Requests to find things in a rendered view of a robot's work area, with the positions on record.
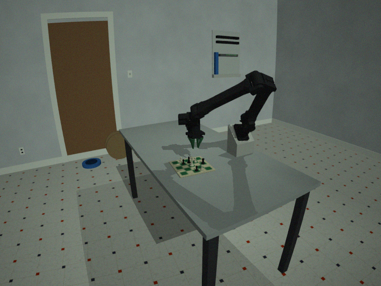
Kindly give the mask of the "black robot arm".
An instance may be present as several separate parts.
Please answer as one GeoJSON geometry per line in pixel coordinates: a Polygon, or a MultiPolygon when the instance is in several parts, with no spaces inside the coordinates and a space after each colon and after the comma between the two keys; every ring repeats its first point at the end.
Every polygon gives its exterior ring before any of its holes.
{"type": "Polygon", "coordinates": [[[273,78],[258,71],[245,75],[239,84],[217,94],[216,96],[196,103],[190,107],[190,112],[178,114],[178,124],[185,125],[188,132],[191,124],[198,126],[200,119],[212,110],[248,93],[256,95],[249,110],[241,115],[242,124],[235,124],[234,129],[238,141],[249,140],[249,132],[255,130],[256,118],[272,92],[277,90],[273,78]],[[245,115],[246,114],[246,115],[245,115]]]}

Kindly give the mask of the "green and cream chessboard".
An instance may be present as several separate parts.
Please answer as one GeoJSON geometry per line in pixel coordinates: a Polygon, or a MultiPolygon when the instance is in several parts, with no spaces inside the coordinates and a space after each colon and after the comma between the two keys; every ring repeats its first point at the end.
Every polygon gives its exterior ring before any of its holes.
{"type": "Polygon", "coordinates": [[[196,163],[194,163],[195,161],[194,158],[195,157],[193,157],[193,165],[194,165],[193,167],[190,166],[191,163],[187,163],[188,158],[184,159],[184,163],[185,163],[184,165],[180,163],[180,160],[169,161],[169,163],[173,167],[173,169],[176,171],[176,173],[179,175],[180,178],[216,171],[206,160],[204,160],[205,164],[201,164],[202,163],[201,156],[196,157],[196,161],[197,161],[196,163]],[[203,165],[204,170],[201,170],[201,165],[203,165]],[[198,171],[195,171],[196,166],[198,171]]]}

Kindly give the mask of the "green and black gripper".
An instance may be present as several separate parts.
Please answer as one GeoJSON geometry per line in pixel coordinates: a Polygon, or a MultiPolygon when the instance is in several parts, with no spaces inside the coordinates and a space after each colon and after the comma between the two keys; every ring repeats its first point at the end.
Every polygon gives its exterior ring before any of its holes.
{"type": "Polygon", "coordinates": [[[190,125],[190,133],[189,132],[186,132],[186,135],[191,143],[191,146],[192,148],[194,149],[194,142],[195,142],[195,139],[197,140],[197,147],[199,148],[200,146],[200,143],[202,142],[203,140],[203,136],[202,135],[205,135],[205,132],[203,132],[202,130],[200,130],[200,124],[198,126],[196,125],[190,125]]]}

